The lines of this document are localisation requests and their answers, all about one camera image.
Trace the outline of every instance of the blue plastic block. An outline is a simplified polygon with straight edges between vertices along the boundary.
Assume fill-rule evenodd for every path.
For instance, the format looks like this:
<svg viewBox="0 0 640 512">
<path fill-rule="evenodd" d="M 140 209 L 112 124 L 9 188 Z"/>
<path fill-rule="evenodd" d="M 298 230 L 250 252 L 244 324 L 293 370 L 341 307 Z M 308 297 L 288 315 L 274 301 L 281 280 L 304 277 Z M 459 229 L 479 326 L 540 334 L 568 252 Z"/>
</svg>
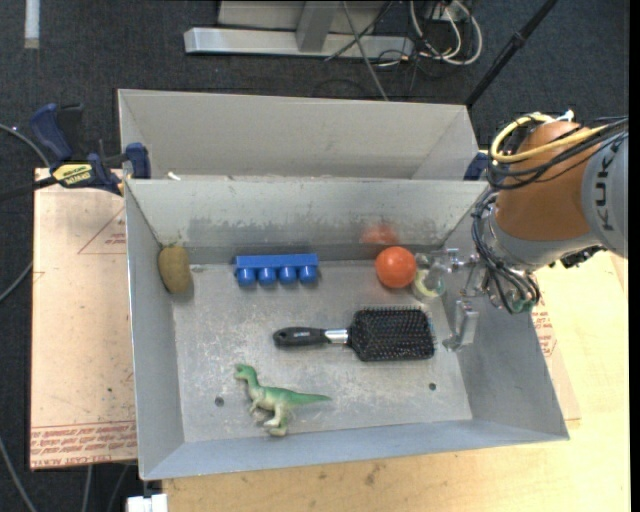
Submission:
<svg viewBox="0 0 640 512">
<path fill-rule="evenodd" d="M 282 284 L 296 280 L 308 284 L 318 278 L 318 255 L 315 253 L 236 256 L 235 264 L 240 286 L 250 286 L 256 279 L 262 285 L 270 285 L 276 280 Z"/>
</svg>

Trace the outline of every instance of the hairbrush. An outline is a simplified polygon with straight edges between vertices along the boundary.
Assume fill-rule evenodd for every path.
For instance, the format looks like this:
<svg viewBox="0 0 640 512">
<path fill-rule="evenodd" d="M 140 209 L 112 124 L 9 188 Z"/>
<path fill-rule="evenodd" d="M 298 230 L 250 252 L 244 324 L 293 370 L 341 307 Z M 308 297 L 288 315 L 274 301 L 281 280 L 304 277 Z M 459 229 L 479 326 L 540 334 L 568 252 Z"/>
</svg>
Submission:
<svg viewBox="0 0 640 512">
<path fill-rule="evenodd" d="M 347 345 L 367 362 L 429 359 L 435 352 L 429 317 L 416 307 L 365 308 L 346 329 L 286 327 L 273 340 L 280 348 Z"/>
</svg>

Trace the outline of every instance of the bin floor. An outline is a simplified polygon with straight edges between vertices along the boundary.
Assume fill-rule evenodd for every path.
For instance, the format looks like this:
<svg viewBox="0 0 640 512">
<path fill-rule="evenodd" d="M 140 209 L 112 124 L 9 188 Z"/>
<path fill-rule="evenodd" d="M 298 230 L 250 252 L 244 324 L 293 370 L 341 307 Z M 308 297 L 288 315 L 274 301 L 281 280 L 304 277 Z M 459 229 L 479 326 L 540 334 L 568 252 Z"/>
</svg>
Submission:
<svg viewBox="0 0 640 512">
<path fill-rule="evenodd" d="M 264 436 L 272 413 L 249 414 L 246 383 L 235 364 L 254 366 L 263 386 L 332 398 L 295 410 L 289 432 L 315 432 L 471 419 L 442 301 L 420 303 L 408 290 L 388 290 L 372 262 L 321 262 L 314 285 L 240 288 L 232 265 L 192 267 L 193 295 L 174 300 L 178 374 L 187 442 Z M 277 348 L 283 327 L 343 328 L 366 306 L 422 305 L 436 337 L 426 361 L 360 361 L 340 345 Z"/>
</svg>

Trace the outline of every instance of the cardboard sheet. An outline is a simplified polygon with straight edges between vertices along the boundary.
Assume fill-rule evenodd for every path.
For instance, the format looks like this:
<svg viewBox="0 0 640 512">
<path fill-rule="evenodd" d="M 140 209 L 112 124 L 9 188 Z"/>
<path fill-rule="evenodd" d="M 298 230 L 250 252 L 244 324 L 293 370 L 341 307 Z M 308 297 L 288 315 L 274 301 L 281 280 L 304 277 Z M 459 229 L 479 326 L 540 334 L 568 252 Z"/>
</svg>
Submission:
<svg viewBox="0 0 640 512">
<path fill-rule="evenodd" d="M 124 200 L 35 193 L 32 469 L 135 459 Z"/>
</svg>

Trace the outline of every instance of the gray bin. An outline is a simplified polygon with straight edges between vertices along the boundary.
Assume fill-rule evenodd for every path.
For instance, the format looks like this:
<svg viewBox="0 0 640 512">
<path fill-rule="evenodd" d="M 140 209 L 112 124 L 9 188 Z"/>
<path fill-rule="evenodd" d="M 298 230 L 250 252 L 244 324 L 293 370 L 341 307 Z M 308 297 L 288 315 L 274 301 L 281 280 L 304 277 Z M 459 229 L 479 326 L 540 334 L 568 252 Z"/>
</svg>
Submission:
<svg viewBox="0 0 640 512">
<path fill-rule="evenodd" d="M 484 184 L 462 181 L 477 153 L 464 107 L 127 90 L 119 100 L 123 147 L 142 142 L 153 168 L 125 192 L 142 478 L 567 438 L 530 317 L 481 299 L 474 343 L 448 352 L 464 275 L 419 302 L 378 282 L 384 245 L 362 236 L 382 223 L 415 251 L 471 251 L 468 213 Z M 190 255 L 183 295 L 159 276 L 169 244 Z M 235 256 L 291 252 L 318 254 L 317 283 L 238 286 Z M 407 304 L 430 314 L 432 359 L 363 363 L 346 347 L 285 351 L 271 339 Z M 289 433 L 271 437 L 235 363 L 263 385 L 332 400 L 297 409 Z"/>
</svg>

